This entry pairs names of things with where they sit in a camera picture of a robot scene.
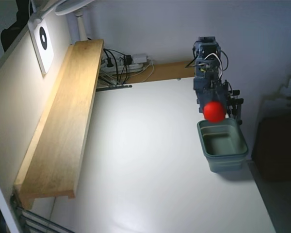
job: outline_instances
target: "wire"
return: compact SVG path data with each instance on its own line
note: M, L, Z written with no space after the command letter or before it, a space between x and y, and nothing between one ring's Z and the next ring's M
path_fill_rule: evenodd
M133 74L133 75L131 75L130 77L134 77L134 76L137 76L137 75L139 75L139 74L142 74L142 73L145 72L146 69L148 69L150 66L151 66L151 63L149 63L149 64L144 68L144 70L140 71L140 72L137 73L137 74Z
M114 61L115 61L115 68L116 68L116 80L119 81L119 76L118 76L118 66L117 66L117 62L116 62L116 58L113 55L113 53L107 49L103 49L104 51L107 51L109 54L111 54L111 56L113 57Z
M109 57L109 55L107 54L107 52L106 52L105 50L103 50L103 51L105 52L105 54L106 54L107 58L110 58L110 57Z
M130 75L129 74L130 74L130 67L128 66L127 76L126 76L126 78L125 78L125 80L123 82L123 85L130 79Z
M121 75L120 75L120 78L119 78L119 82L121 82L121 79L122 79L122 75L124 73L124 70L125 70L126 66L123 66L123 69L122 69L122 72L121 72Z
M231 88L231 91L233 92L233 88L232 88L231 84L229 82L227 82L227 83L229 85L229 88Z
M228 68L228 64L229 64L228 56L227 56L227 54L226 54L223 50L221 50L221 52L222 52L222 53L224 54L224 56L226 57L226 68L223 70L223 71L226 71L227 68Z
M122 55L124 55L124 56L127 56L126 54L124 54L124 53L122 53L122 52L119 52L119 51L117 51L117 50L112 50L112 49L105 49L105 50L109 50L109 51L117 52L117 53L119 53L119 54L122 54Z
M220 66L221 66L221 74L219 75L219 79L221 79L222 78L222 75L223 75L223 66L222 66L222 61L221 61L221 59L217 56L217 54L215 54L215 53L211 53L211 54L209 54L207 57L205 57L205 60L207 59L207 58L209 58L210 56L215 56L216 57L216 59L219 61L219 63L220 63Z
M188 68L188 67L194 67L194 66L190 66L190 64L192 64L198 57L195 57L193 60L191 60L191 62L189 64L187 64L185 66L185 68Z
M152 63L152 68L153 68L152 69L152 72L149 74L149 76L147 76L147 78L145 80L142 81L142 83L145 82L145 81L147 81L150 78L150 76L154 73L154 63L153 63L153 60L152 59L151 59L151 63Z

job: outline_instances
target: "wooden shelf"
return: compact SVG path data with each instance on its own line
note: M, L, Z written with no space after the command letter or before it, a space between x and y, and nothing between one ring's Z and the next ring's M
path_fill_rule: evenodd
M35 198L74 198L98 80L103 40L70 46L19 170L23 207Z
M148 78L146 82L193 77L194 68L185 68L188 63L189 62L174 62L155 65L153 74ZM151 72L152 68L149 67L145 72L141 73L140 75L131 77L128 83L141 83L149 76Z

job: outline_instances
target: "white cable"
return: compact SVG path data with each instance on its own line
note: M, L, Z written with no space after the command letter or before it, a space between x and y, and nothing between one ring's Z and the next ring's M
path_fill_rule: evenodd
M137 74L134 74L134 75L130 75L130 77L134 77L134 76L137 76L137 75L139 75L139 74L142 74L143 72L145 72L146 71L146 69L148 69L149 67L151 66L151 63L149 63L142 71L140 71L139 73L137 73Z
M153 60L152 60L152 59L151 59L151 63L149 63L149 64L144 68L144 70L140 71L140 72L137 73L137 74L130 75L129 77L131 78L131 77L138 76L138 75L142 74L142 73L145 72L145 71L146 71L150 66L153 67L152 72L149 74L149 76L148 76L145 80L142 81L142 83L145 82L145 81L147 81L148 78L149 78L149 77L154 73L154 63L153 63ZM109 78L113 78L113 79L116 80L116 77L113 76L112 74L110 74L110 73L108 73L108 72L106 72L106 71L104 71L104 70L102 70L102 69L100 70L100 72L102 72L103 74L107 75Z
M151 63L152 63L152 68L153 68L152 69L152 72L149 74L149 76L147 76L147 78L145 80L142 81L142 83L145 82L145 81L147 81L150 78L150 76L154 73L154 63L153 63L153 60L152 59L151 59Z
M221 79L221 78L222 78L222 75L223 75L223 65L222 65L222 62L221 62L220 58L217 56L217 54L215 54L215 53L211 53L211 54L209 54L207 57L205 57L205 60L206 60L207 58L209 58L211 55L215 56L216 59L217 59L217 60L219 61L219 63L220 63L220 66L221 66L221 74L219 75L219 79Z

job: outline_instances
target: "white table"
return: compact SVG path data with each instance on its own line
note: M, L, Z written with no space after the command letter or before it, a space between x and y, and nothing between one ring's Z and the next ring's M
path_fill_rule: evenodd
M77 233L274 233L247 167L212 173L192 78L97 93L77 198L51 220Z

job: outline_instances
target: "black circle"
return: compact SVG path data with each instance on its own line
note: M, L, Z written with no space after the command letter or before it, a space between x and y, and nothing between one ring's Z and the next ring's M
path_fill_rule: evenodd
M40 27L40 41L41 41L41 45L44 48L44 50L47 50L48 40L47 40L47 35L46 35L43 27Z

